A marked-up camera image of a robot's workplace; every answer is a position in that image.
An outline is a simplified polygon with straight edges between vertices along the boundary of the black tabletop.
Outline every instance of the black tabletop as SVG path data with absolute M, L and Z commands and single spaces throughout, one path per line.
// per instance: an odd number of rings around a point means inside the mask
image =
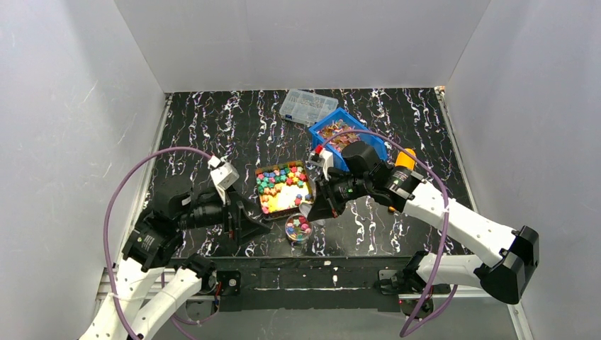
M 159 148 L 190 146 L 225 157 L 240 173 L 234 188 L 256 201 L 256 168 L 306 160 L 311 148 L 307 127 L 279 116 L 286 92 L 175 93 Z M 313 92 L 338 99 L 339 107 L 368 129 L 389 136 L 403 147 L 413 148 L 417 157 L 443 179 L 450 196 L 471 207 L 434 89 Z M 389 159 L 394 162 L 397 154 L 391 150 Z M 314 178 L 316 169 L 307 168 Z M 155 162 L 148 201 L 152 200 L 155 182 L 168 176 L 189 177 L 195 190 L 210 183 L 207 163 L 200 156 L 183 152 L 164 155 Z M 176 257 L 195 252 L 204 256 L 411 256 L 418 250 L 436 249 L 440 240 L 436 229 L 399 212 L 391 215 L 371 198 L 348 203 L 344 214 L 327 220 L 324 227 L 314 228 L 308 242 L 302 245 L 292 245 L 287 240 L 285 220 L 268 222 L 271 233 L 241 247 L 228 239 L 221 225 L 187 231 L 185 244 Z M 446 242 L 446 250 L 449 254 L 466 253 L 453 240 Z

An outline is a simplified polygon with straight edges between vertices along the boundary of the small petri dish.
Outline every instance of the small petri dish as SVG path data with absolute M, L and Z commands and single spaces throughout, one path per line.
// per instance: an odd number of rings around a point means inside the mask
M 302 214 L 294 214 L 288 217 L 284 228 L 286 237 L 299 244 L 307 242 L 313 232 L 311 223 Z

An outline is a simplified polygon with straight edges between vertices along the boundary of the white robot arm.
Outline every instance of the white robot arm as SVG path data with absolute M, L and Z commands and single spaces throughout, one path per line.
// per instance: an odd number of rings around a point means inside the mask
M 310 221 L 337 217 L 346 202 L 371 196 L 377 203 L 416 217 L 441 229 L 444 218 L 442 193 L 412 167 L 381 161 L 373 147 L 355 142 L 342 150 L 349 171 L 332 168 L 332 153 L 318 148 L 310 162 L 322 167 L 315 182 L 315 202 L 306 208 Z M 449 200 L 448 236 L 474 255 L 444 255 L 434 284 L 458 284 L 482 288 L 499 301 L 517 304 L 539 264 L 539 235 L 500 225 Z M 434 268 L 435 254 L 418 252 L 394 278 L 396 290 L 420 292 Z
M 211 290 L 208 278 L 213 275 L 215 264 L 194 254 L 140 309 L 152 284 L 183 244 L 182 230 L 220 223 L 238 244 L 269 232 L 270 228 L 249 217 L 247 210 L 253 209 L 253 203 L 231 187 L 239 178 L 232 165 L 217 157 L 208 163 L 213 187 L 201 192 L 195 202 L 187 178 L 171 178 L 155 189 L 152 206 L 140 214 L 123 247 L 123 261 L 116 274 L 117 295 L 110 293 L 102 302 L 80 340 L 131 338 L 118 317 L 114 298 L 118 298 L 125 319 L 138 338 L 148 340 L 192 295 L 201 288 Z

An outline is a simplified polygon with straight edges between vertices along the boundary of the blue bin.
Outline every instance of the blue bin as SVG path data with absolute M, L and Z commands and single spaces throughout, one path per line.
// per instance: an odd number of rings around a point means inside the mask
M 323 129 L 325 126 L 330 125 L 333 122 L 337 122 L 340 119 L 342 119 L 342 121 L 344 121 L 349 126 L 355 128 L 356 130 L 367 130 L 367 128 L 364 127 L 363 124 L 361 124 L 357 119 L 355 119 L 355 117 L 350 115 L 345 110 L 338 108 L 338 109 L 336 109 L 336 111 L 332 112 L 327 117 L 323 118 L 322 120 L 317 122 L 314 126 L 309 128 L 309 132 L 311 132 L 311 135 L 313 136 L 312 149 L 315 149 L 318 145 L 321 145 L 323 142 L 325 142 L 325 140 L 320 136 L 319 131 L 321 129 Z M 382 160 L 388 159 L 388 152 L 386 150 L 386 146 L 384 145 L 384 142 L 382 141 L 382 139 L 377 138 L 376 136 L 372 136 L 372 135 L 359 135 L 359 136 L 362 141 L 364 141 L 366 144 L 369 144 L 374 149 L 376 149 L 376 152 L 378 153 L 378 156 L 380 157 L 380 159 L 382 159 Z M 349 170 L 347 165 L 344 163 L 344 160 L 342 159 L 342 155 L 340 154 L 340 152 L 336 151 L 336 149 L 334 149 L 334 147 L 330 144 L 328 144 L 326 146 L 326 149 L 334 154 L 334 167 L 341 169 L 343 171 Z

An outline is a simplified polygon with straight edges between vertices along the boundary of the white panel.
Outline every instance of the white panel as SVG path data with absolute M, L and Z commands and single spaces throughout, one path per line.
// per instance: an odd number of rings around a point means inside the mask
M 601 332 L 601 6 L 493 0 L 447 87 L 481 213 L 540 233 L 536 339 Z
M 165 91 L 437 86 L 489 0 L 116 0 Z
M 164 95 L 112 1 L 0 3 L 2 339 L 76 339 L 104 210 L 148 154 Z M 139 185 L 116 204 L 113 255 Z

